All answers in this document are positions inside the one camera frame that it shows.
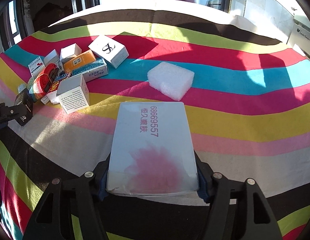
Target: metal pin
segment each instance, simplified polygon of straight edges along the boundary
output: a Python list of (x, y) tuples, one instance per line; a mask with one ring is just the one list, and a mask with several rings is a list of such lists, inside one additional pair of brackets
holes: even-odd
[(247, 179), (247, 183), (250, 184), (250, 185), (254, 185), (255, 184), (255, 180)]
[(213, 177), (214, 177), (215, 179), (221, 179), (221, 178), (223, 177), (223, 175), (222, 175), (221, 173), (219, 173), (219, 172), (215, 172), (215, 173), (213, 174)]
[(55, 178), (55, 179), (53, 179), (52, 180), (52, 184), (54, 184), (54, 185), (56, 185), (56, 184), (58, 184), (60, 182), (60, 179), (58, 179), (58, 178)]
[(94, 176), (94, 173), (92, 171), (85, 172), (85, 177), (86, 178), (91, 178), (92, 176)]

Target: blue stripe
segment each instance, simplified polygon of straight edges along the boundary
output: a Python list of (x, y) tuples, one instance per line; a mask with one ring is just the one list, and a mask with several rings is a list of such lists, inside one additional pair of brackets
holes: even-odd
[(7, 212), (4, 204), (0, 207), (0, 214), (2, 216), (2, 224), (11, 233), (14, 240), (22, 240), (22, 232), (20, 228), (15, 224), (9, 213)]
[[(38, 57), (22, 50), (17, 45), (5, 53), (24, 66), (28, 66)], [(147, 72), (160, 62), (158, 60), (126, 59), (117, 69), (110, 66), (109, 75), (101, 78), (147, 81)], [(220, 92), (253, 96), (310, 83), (310, 62), (307, 59), (288, 67), (248, 71), (192, 63), (170, 63), (195, 73), (192, 87)]]

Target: foam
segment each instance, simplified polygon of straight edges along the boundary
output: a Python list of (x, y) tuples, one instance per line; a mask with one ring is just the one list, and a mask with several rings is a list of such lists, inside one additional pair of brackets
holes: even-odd
[(149, 85), (169, 98), (180, 101), (192, 86), (194, 72), (161, 62), (147, 73)]

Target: striped tablecloth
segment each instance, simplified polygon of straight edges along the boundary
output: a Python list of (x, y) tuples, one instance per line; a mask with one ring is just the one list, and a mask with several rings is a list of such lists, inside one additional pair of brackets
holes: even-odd
[[(0, 54), (0, 103), (9, 106), (30, 78), (28, 64), (53, 49), (77, 43), (85, 51), (104, 34), (130, 54), (118, 69), (87, 83), (90, 107), (67, 115), (60, 105), (37, 102), (24, 128), (11, 121), (0, 130), (0, 212), (11, 237), (22, 239), (53, 178), (75, 178), (105, 160), (120, 102), (171, 101), (146, 75), (167, 61), (195, 72), (182, 102), (201, 160), (229, 179), (256, 179), (283, 238), (295, 239), (310, 217), (310, 61), (243, 22), (173, 0), (97, 6)], [(110, 239), (198, 237), (208, 206), (196, 194), (152, 200), (107, 197), (100, 211)], [(76, 215), (73, 210), (80, 239)], [(230, 231), (227, 225), (225, 238)]]

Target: black logo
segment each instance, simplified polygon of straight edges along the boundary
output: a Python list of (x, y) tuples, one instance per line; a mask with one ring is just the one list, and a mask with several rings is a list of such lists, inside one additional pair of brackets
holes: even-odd
[(112, 48), (111, 46), (109, 46), (109, 43), (107, 43), (107, 45), (105, 47), (103, 47), (103, 51), (107, 51), (109, 50), (109, 52), (107, 52), (106, 54), (109, 54), (112, 52), (112, 50), (115, 48), (115, 45), (114, 47)]

